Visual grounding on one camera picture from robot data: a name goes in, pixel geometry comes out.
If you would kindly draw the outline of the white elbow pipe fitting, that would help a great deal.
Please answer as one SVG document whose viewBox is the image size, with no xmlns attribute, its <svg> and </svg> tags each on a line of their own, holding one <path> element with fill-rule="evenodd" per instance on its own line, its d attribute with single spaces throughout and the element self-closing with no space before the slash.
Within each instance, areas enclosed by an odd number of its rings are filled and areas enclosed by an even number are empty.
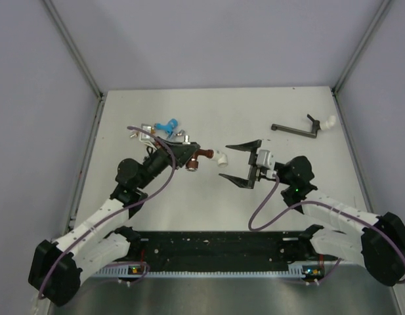
<svg viewBox="0 0 405 315">
<path fill-rule="evenodd" d="M 211 159 L 217 164 L 218 167 L 226 167 L 228 165 L 227 155 L 220 150 L 214 150 L 213 157 Z"/>
</svg>

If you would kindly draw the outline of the brown water faucet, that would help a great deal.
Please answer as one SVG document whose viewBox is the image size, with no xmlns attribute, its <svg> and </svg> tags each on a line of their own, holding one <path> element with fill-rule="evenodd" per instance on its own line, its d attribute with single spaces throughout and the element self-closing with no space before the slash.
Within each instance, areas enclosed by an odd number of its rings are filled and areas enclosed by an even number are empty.
<svg viewBox="0 0 405 315">
<path fill-rule="evenodd" d="M 199 167 L 199 162 L 198 162 L 198 158 L 200 156 L 203 156 L 207 159 L 211 159 L 213 157 L 213 150 L 212 149 L 208 149 L 208 150 L 203 150 L 203 149 L 199 149 L 191 158 L 191 160 L 184 166 L 184 168 L 187 171 L 190 172 L 195 172 L 198 170 Z"/>
</svg>

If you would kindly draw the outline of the white elbow fitting on faucet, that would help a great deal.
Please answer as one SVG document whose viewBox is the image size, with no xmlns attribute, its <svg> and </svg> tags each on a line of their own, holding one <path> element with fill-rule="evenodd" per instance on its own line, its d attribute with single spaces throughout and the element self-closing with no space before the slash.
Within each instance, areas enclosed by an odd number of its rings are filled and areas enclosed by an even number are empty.
<svg viewBox="0 0 405 315">
<path fill-rule="evenodd" d="M 320 128 L 323 131 L 332 129 L 336 124 L 336 117 L 333 115 L 329 116 L 327 120 L 320 123 Z"/>
</svg>

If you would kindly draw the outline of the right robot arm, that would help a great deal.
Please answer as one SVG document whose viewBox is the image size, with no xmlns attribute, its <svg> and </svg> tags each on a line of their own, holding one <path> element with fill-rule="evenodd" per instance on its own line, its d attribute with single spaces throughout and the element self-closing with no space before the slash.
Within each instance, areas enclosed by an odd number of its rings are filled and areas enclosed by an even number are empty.
<svg viewBox="0 0 405 315">
<path fill-rule="evenodd" d="M 395 214 L 376 215 L 361 211 L 329 197 L 312 184 L 314 173 L 307 157 L 296 156 L 287 163 L 275 160 L 261 140 L 231 145 L 231 150 L 249 152 L 247 178 L 224 175 L 239 188 L 252 189 L 262 179 L 274 182 L 272 190 L 250 216 L 248 229 L 260 232 L 291 210 L 320 220 L 299 236 L 298 250 L 308 260 L 319 254 L 331 255 L 365 268 L 379 283 L 392 287 L 405 284 L 405 225 Z M 269 222 L 253 222 L 280 184 L 286 209 Z"/>
</svg>

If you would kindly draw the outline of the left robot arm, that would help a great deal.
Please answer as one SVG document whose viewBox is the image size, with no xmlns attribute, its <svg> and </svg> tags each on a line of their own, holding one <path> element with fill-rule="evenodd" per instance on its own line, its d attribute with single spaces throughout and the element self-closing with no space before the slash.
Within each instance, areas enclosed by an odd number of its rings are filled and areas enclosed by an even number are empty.
<svg viewBox="0 0 405 315">
<path fill-rule="evenodd" d="M 101 268 L 140 255 L 141 245 L 125 223 L 168 183 L 152 194 L 145 193 L 144 188 L 167 168 L 174 173 L 185 167 L 201 148 L 197 142 L 171 142 L 158 136 L 154 140 L 156 150 L 142 162 L 133 158 L 119 162 L 114 191 L 90 217 L 56 240 L 37 245 L 28 276 L 28 283 L 37 290 L 37 300 L 48 299 L 64 306 Z"/>
</svg>

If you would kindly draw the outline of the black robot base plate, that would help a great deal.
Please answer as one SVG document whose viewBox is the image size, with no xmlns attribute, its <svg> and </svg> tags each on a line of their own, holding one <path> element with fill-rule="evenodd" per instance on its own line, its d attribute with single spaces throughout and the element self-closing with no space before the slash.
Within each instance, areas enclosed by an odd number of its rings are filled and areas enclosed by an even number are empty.
<svg viewBox="0 0 405 315">
<path fill-rule="evenodd" d="M 286 271 L 296 261 L 319 260 L 300 232 L 139 232 L 126 258 L 152 272 Z"/>
</svg>

